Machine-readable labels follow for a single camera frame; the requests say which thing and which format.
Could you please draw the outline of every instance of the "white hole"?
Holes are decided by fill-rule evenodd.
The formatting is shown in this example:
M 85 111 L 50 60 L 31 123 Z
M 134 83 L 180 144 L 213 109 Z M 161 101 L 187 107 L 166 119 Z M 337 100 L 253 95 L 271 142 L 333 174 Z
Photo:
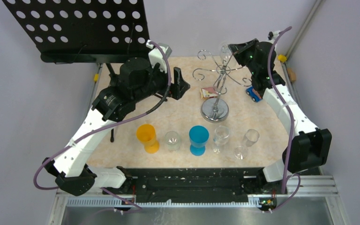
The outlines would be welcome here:
M 111 13 L 108 12 L 108 11 L 104 11 L 104 12 L 103 12 L 103 16 L 104 16 L 105 18 L 109 19 L 109 18 L 111 18 Z
M 145 42 L 145 39 L 142 37 L 139 37 L 139 39 L 137 40 L 140 44 L 143 44 Z
M 139 19 L 139 18 L 140 18 L 140 13 L 137 12 L 137 11 L 134 11 L 134 12 L 132 12 L 132 16 L 133 16 L 133 18 L 135 18 L 135 19 Z
M 68 39 L 65 36 L 60 37 L 60 40 L 64 43 L 68 42 Z
M 57 31 L 61 31 L 61 26 L 58 24 L 53 25 L 53 28 Z
M 49 11 L 49 10 L 47 10 L 47 11 L 45 12 L 45 14 L 46 14 L 46 16 L 49 17 L 49 18 L 53 18 L 53 17 L 54 17 L 54 14 L 53 14 L 51 11 Z
M 64 11 L 64 10 L 60 11 L 60 15 L 63 18 L 68 18 L 68 13 L 66 11 Z
M 40 27 L 41 30 L 43 30 L 43 31 L 47 31 L 47 30 L 48 30 L 48 28 L 47 28 L 46 25 L 44 25 L 44 24 L 41 24 L 39 27 Z
M 48 36 L 47 39 L 52 43 L 56 42 L 56 39 L 54 39 L 54 37 Z
M 122 25 L 120 28 L 121 28 L 124 32 L 128 32 L 128 31 L 129 31 L 129 27 L 126 26 L 126 25 Z
M 29 31 L 35 31 L 35 28 L 32 25 L 25 26 Z
M 142 32 L 143 31 L 143 27 L 140 26 L 140 25 L 136 25 L 135 29 L 136 29 L 137 32 Z
M 113 37 L 111 40 L 112 40 L 112 42 L 114 42 L 114 43 L 118 43 L 118 42 L 119 42 L 119 39 L 118 39 L 117 37 Z
M 75 15 L 76 17 L 78 17 L 79 19 L 82 18 L 82 13 L 79 12 L 78 10 L 76 10 L 76 11 L 74 12 L 74 15 Z
M 97 14 L 94 11 L 89 11 L 89 16 L 94 19 L 97 17 Z
M 132 43 L 132 41 L 133 41 L 133 40 L 131 40 L 130 37 L 126 37 L 126 38 L 125 38 L 125 42 L 126 42 L 126 43 Z
M 126 15 L 123 11 L 118 11 L 118 17 L 121 19 L 124 19 L 126 17 Z
M 17 15 L 18 17 L 22 18 L 22 19 L 25 18 L 25 14 L 24 14 L 23 12 L 21 12 L 21 11 L 17 11 L 17 12 L 16 12 L 16 15 Z
M 41 38 L 41 37 L 38 37 L 38 36 L 35 37 L 35 40 L 38 41 L 39 43 L 42 43 L 42 42 L 43 42 L 42 38 Z
M 107 28 L 109 31 L 115 31 L 115 27 L 112 24 L 108 25 Z
M 41 17 L 37 11 L 31 11 L 31 15 L 37 19 Z

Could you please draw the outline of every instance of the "blue toy car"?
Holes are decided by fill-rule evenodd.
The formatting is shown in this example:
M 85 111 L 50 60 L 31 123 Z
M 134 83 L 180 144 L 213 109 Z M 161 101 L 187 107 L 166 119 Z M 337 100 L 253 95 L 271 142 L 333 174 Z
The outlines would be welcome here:
M 262 99 L 259 93 L 257 93 L 257 91 L 253 88 L 253 86 L 246 89 L 246 94 L 249 95 L 254 102 L 260 102 L 260 100 Z

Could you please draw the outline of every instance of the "wall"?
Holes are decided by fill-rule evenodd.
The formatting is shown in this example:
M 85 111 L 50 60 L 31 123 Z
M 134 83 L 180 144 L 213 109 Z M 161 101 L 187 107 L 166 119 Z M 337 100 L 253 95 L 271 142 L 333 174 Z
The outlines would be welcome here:
M 306 114 L 333 135 L 324 170 L 360 224 L 360 1 L 325 1 L 289 65 Z
M 269 31 L 288 32 L 277 52 L 285 54 L 314 0 L 144 0 L 150 39 L 170 45 L 173 56 L 196 56 L 220 44 L 267 40 Z
M 0 225 L 46 224 L 54 191 L 34 188 L 42 160 L 64 147 L 87 111 L 94 64 L 43 63 L 0 1 Z M 54 185 L 46 172 L 40 183 Z

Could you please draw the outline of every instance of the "tabletop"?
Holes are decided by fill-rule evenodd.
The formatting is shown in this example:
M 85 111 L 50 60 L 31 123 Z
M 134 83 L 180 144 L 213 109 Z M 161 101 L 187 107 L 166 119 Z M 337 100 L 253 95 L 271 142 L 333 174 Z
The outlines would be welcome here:
M 263 100 L 258 103 L 246 95 L 245 87 L 242 87 L 230 79 L 225 86 L 228 92 L 222 99 L 229 106 L 229 115 L 220 123 L 206 121 L 200 108 L 204 100 L 201 99 L 200 89 L 213 86 L 217 79 L 216 72 L 206 72 L 205 79 L 198 81 L 192 77 L 196 68 L 216 69 L 211 59 L 199 60 L 197 57 L 171 57 L 169 64 L 173 74 L 173 67 L 181 68 L 183 78 L 191 85 L 183 98 L 175 100 L 168 98 L 153 113 L 138 120 L 120 125 L 115 128 L 115 141 L 110 142 L 110 133 L 102 140 L 89 158 L 87 164 L 98 167 L 125 168 L 225 168 L 225 167 L 263 167 L 270 165 L 282 157 L 282 152 L 287 145 L 287 132 L 277 118 L 275 112 Z M 119 73 L 121 64 L 112 64 L 116 73 Z M 275 70 L 283 76 L 280 62 L 275 61 Z M 247 68 L 232 71 L 230 75 L 240 83 L 243 77 L 251 77 Z M 110 77 L 104 66 L 97 93 L 106 88 Z M 136 110 L 126 116 L 126 119 L 146 112 L 160 99 L 151 96 L 136 104 Z M 157 153 L 145 152 L 143 145 L 136 138 L 136 130 L 142 124 L 154 126 L 160 149 Z M 202 125 L 209 131 L 209 140 L 206 144 L 206 152 L 202 156 L 191 154 L 188 132 L 191 127 Z M 214 130 L 219 125 L 230 129 L 230 140 L 220 153 L 213 151 Z M 248 129 L 255 129 L 260 133 L 256 144 L 248 150 L 245 159 L 237 159 L 234 148 L 240 142 Z M 169 152 L 165 148 L 164 136 L 169 131 L 176 131 L 181 136 L 181 147 L 176 152 Z

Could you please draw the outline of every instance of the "perforated black panel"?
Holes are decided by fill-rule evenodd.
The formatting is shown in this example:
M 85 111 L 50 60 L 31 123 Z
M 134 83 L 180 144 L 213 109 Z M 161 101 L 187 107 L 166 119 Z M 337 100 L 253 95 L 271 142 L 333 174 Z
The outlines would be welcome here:
M 123 62 L 148 54 L 143 0 L 2 1 L 45 62 Z

